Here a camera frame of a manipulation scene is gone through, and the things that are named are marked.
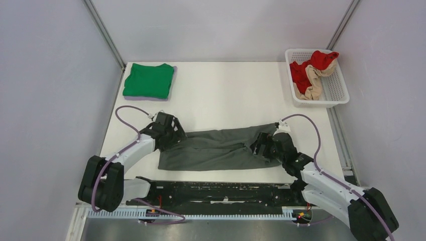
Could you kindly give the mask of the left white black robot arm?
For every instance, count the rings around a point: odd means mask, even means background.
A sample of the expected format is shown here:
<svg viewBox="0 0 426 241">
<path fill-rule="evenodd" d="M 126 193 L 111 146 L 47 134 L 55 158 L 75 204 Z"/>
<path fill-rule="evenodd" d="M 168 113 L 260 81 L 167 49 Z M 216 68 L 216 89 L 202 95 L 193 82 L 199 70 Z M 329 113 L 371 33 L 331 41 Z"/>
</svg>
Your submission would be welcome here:
<svg viewBox="0 0 426 241">
<path fill-rule="evenodd" d="M 125 179 L 124 175 L 152 152 L 166 151 L 186 138 L 177 117 L 160 112 L 153 122 L 136 131 L 135 138 L 118 152 L 88 159 L 78 191 L 78 199 L 91 204 L 94 211 L 115 211 L 126 201 L 139 198 L 153 204 L 158 191 L 142 178 Z"/>
</svg>

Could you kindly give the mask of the dark grey t shirt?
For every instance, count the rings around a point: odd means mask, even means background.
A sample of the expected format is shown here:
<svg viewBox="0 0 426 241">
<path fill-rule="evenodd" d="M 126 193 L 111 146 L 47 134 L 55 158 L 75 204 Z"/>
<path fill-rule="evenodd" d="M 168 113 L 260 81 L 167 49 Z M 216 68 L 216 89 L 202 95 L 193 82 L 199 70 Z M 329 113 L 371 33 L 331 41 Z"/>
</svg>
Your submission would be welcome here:
<svg viewBox="0 0 426 241">
<path fill-rule="evenodd" d="M 160 152 L 158 169 L 217 171 L 271 168 L 280 162 L 255 155 L 252 148 L 261 133 L 273 134 L 274 123 L 237 129 L 188 132 L 187 138 Z"/>
</svg>

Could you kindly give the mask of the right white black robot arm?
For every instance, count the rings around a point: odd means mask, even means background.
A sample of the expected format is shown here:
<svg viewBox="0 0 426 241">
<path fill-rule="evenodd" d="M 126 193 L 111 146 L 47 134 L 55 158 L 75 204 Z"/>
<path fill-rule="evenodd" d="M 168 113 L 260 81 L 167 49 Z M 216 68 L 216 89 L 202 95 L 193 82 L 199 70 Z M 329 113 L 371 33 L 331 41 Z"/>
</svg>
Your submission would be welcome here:
<svg viewBox="0 0 426 241">
<path fill-rule="evenodd" d="M 260 133 L 250 145 L 254 155 L 276 160 L 296 178 L 290 199 L 315 205 L 343 222 L 356 240 L 386 240 L 399 222 L 383 193 L 362 188 L 328 174 L 314 159 L 299 152 L 288 133 Z"/>
</svg>

